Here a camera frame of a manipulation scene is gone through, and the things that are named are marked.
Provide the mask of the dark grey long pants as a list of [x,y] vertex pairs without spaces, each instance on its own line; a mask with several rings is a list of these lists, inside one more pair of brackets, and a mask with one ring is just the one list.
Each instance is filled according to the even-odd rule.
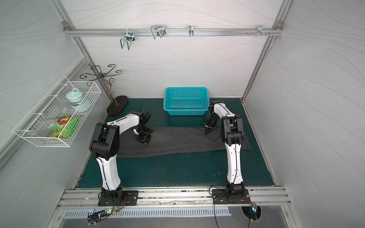
[[169,154],[225,151],[219,131],[205,135],[203,128],[153,127],[150,143],[140,143],[133,131],[120,135],[117,158],[148,158]]

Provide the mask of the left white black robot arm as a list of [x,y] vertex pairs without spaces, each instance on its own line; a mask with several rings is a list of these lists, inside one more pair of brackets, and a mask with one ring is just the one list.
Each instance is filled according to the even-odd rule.
[[92,135],[89,150],[96,158],[102,175],[101,196],[114,201],[123,199],[123,185],[117,171],[117,153],[120,147],[120,135],[133,129],[136,140],[149,143],[151,129],[145,125],[151,115],[148,111],[130,112],[126,116],[112,121],[97,123]]

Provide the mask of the ornate metal hook stand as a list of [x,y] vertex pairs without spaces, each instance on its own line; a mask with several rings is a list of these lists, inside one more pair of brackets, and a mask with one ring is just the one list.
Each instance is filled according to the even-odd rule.
[[80,79],[87,79],[87,76],[94,76],[95,79],[89,80],[89,82],[96,81],[99,79],[103,80],[107,88],[107,95],[109,99],[112,101],[111,104],[106,109],[107,114],[110,116],[116,116],[120,114],[129,101],[128,97],[126,96],[114,97],[112,83],[114,82],[115,79],[113,77],[121,75],[123,73],[122,70],[116,70],[115,74],[111,74],[115,67],[116,67],[115,64],[109,64],[107,66],[107,68],[109,68],[109,71],[103,72],[100,66],[94,65],[91,66],[90,69],[92,71],[96,71],[97,74],[84,73],[79,76]]

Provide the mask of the teal plastic basket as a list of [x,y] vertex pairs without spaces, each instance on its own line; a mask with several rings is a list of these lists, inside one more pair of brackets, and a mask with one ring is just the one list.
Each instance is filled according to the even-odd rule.
[[208,111],[209,101],[205,87],[168,87],[163,109],[171,116],[202,116]]

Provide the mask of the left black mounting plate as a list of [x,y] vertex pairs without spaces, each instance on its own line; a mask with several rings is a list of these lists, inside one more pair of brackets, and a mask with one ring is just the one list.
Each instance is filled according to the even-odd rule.
[[99,196],[99,207],[112,207],[112,206],[136,206],[138,199],[138,191],[123,191],[121,197],[114,199],[107,197],[101,193]]

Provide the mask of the black mounting plate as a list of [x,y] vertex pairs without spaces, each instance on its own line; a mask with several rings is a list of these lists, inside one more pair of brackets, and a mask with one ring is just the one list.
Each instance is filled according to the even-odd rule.
[[114,199],[107,197],[101,193],[99,196],[99,207],[112,207],[112,206],[136,206],[138,199],[138,191],[123,191],[121,197]]
[[247,204],[251,205],[251,199],[249,191],[245,189],[242,195],[228,195],[225,190],[213,189],[212,190],[214,204],[226,205],[226,204]]

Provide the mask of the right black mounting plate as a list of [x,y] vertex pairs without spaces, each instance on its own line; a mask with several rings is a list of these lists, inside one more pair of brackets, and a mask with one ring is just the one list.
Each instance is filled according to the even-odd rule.
[[251,205],[251,199],[249,191],[245,189],[242,195],[228,195],[225,190],[213,189],[212,190],[214,204],[226,205],[226,204],[247,204]]

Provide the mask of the pale green lidded jar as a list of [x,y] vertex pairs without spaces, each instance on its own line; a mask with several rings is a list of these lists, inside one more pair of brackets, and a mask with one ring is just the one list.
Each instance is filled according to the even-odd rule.
[[70,105],[78,106],[84,99],[84,94],[78,88],[73,88],[66,94],[66,99],[69,101]]

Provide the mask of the colourful snack packet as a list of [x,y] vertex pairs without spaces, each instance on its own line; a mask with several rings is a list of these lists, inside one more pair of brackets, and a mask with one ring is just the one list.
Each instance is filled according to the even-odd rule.
[[79,125],[79,116],[61,116],[51,127],[47,137],[68,139],[75,132]]

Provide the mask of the small metal clip hook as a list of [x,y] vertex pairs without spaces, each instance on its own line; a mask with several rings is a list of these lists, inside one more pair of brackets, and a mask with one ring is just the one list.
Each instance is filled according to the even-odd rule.
[[189,25],[188,31],[189,31],[189,36],[193,37],[194,36],[194,27],[193,27],[193,25]]

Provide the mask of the metal double hook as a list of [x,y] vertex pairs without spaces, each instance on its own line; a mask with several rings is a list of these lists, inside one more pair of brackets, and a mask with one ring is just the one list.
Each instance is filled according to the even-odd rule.
[[120,39],[121,49],[127,48],[130,50],[133,41],[135,41],[135,35],[132,32],[126,31],[124,37]]

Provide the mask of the right circuit board in hole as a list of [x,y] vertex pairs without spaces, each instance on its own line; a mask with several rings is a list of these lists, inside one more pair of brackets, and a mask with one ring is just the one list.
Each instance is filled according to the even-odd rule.
[[261,206],[258,206],[256,203],[251,203],[249,206],[242,207],[242,212],[246,218],[252,221],[259,220],[262,215]]

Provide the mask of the clear plastic bag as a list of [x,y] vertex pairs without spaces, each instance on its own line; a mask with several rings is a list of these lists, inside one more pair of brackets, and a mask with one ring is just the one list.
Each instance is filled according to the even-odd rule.
[[35,127],[34,131],[31,134],[31,137],[47,137],[47,134],[49,133],[51,127],[61,116],[75,117],[72,116],[75,110],[67,104],[59,104],[57,110],[61,115],[57,116],[54,119],[48,119],[41,122],[37,127]]

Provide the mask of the metal loop hook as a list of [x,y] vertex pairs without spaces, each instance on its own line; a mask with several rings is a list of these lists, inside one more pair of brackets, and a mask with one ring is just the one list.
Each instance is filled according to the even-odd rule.
[[163,25],[153,25],[153,26],[150,27],[150,30],[151,30],[151,33],[152,33],[152,36],[153,36],[154,40],[157,37],[162,38],[166,34],[166,30],[165,30],[165,27]]

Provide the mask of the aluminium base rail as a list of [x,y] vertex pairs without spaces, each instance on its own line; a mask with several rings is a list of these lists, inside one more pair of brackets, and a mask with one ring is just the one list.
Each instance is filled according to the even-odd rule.
[[[209,207],[213,205],[212,190],[223,187],[141,187],[126,188],[126,191],[138,191],[136,206],[139,208],[157,207]],[[253,186],[246,187],[251,202],[260,206],[291,205],[284,187]],[[101,191],[97,188],[64,191],[57,209],[96,209]],[[226,204],[226,206],[247,206],[247,204]]]

